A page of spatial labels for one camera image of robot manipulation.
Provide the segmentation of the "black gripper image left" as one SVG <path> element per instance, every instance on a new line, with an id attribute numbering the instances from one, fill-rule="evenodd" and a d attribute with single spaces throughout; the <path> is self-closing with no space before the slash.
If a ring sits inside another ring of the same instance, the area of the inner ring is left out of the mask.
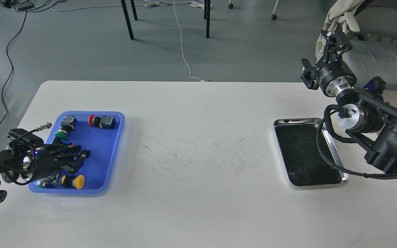
<path id="1" fill-rule="evenodd" d="M 57 171 L 78 173 L 85 158 L 90 157 L 90 150 L 83 150 L 81 145 L 69 148 L 65 144 L 47 144 L 47 149 L 39 149 L 35 154 L 31 162 L 34 170 L 27 175 L 27 182 L 46 178 Z"/>

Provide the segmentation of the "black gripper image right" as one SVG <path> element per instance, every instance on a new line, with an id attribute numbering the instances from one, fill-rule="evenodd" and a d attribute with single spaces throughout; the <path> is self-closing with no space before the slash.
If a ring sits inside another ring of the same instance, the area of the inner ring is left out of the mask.
<path id="1" fill-rule="evenodd" d="M 347 64 L 332 62 L 340 59 L 343 53 L 350 51 L 353 45 L 342 30 L 333 32 L 321 30 L 321 35 L 326 39 L 323 55 L 315 66 L 312 66 L 308 59 L 301 59 L 303 65 L 301 80 L 309 90 L 317 90 L 320 86 L 325 96 L 336 97 L 343 89 L 355 85 L 356 76 Z"/>

